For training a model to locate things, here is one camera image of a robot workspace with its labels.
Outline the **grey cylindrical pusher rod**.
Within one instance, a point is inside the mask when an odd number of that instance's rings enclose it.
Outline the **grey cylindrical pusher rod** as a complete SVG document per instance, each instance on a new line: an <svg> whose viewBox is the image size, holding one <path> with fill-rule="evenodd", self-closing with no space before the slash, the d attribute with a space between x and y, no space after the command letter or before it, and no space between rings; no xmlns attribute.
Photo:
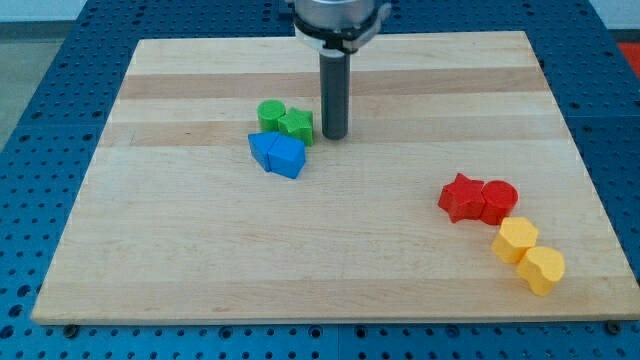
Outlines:
<svg viewBox="0 0 640 360"><path fill-rule="evenodd" d="M322 134L330 140L348 133L350 58L319 56Z"/></svg>

